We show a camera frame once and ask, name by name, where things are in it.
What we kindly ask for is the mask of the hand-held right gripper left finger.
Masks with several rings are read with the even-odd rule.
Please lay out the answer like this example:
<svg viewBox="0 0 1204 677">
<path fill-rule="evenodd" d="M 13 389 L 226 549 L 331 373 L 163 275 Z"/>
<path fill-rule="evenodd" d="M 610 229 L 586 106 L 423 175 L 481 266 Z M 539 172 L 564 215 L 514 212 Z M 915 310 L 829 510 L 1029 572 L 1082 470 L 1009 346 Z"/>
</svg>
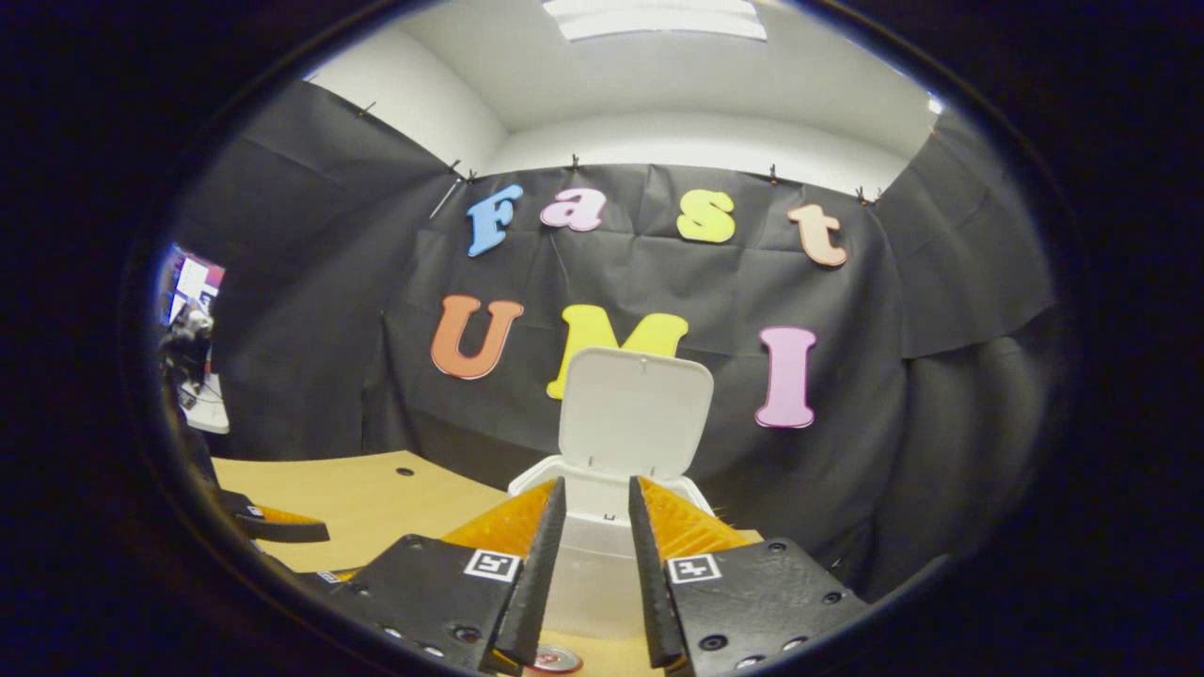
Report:
<svg viewBox="0 0 1204 677">
<path fill-rule="evenodd" d="M 520 676 L 536 660 L 566 520 L 548 479 L 444 537 L 408 534 L 340 585 L 340 612 L 456 671 Z"/>
</svg>

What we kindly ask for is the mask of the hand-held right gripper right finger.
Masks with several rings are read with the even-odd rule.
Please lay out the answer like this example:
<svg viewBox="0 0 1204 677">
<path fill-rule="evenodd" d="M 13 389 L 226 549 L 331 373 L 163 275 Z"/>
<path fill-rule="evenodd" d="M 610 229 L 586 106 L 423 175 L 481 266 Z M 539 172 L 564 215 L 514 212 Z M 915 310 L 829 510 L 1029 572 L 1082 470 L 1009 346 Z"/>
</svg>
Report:
<svg viewBox="0 0 1204 677">
<path fill-rule="evenodd" d="M 628 479 L 649 661 L 667 676 L 766 676 L 869 607 L 787 538 L 740 535 L 656 481 Z"/>
</svg>

